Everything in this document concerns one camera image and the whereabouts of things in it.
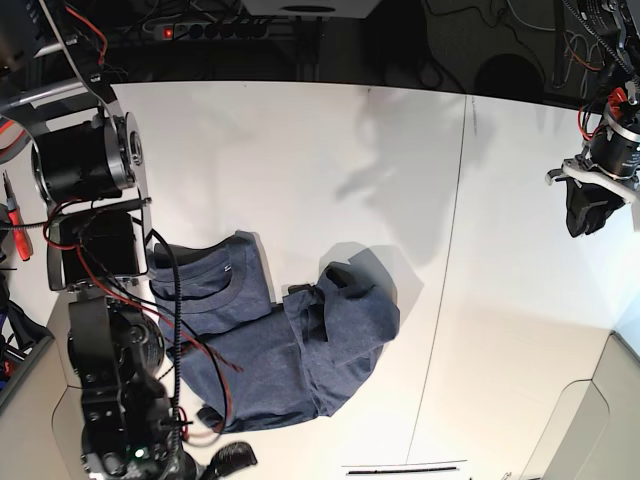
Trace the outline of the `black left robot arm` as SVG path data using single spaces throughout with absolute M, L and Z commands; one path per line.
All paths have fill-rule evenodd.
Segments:
M 603 50 L 597 88 L 577 125 L 581 151 L 547 172 L 546 182 L 566 186 L 566 227 L 571 237 L 591 235 L 629 205 L 639 230 L 639 3 L 556 1 L 555 35 L 572 14 Z

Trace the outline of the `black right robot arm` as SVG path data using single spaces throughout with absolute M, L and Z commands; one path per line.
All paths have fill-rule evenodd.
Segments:
M 48 283 L 66 291 L 68 351 L 81 388 L 81 463 L 98 479 L 225 479 L 254 466 L 251 446 L 222 446 L 207 465 L 183 448 L 178 390 L 158 377 L 204 343 L 131 288 L 158 239 L 140 133 L 103 73 L 107 46 L 81 34 L 88 19 L 63 1 L 1 5 L 1 114 L 32 143 L 47 217 Z

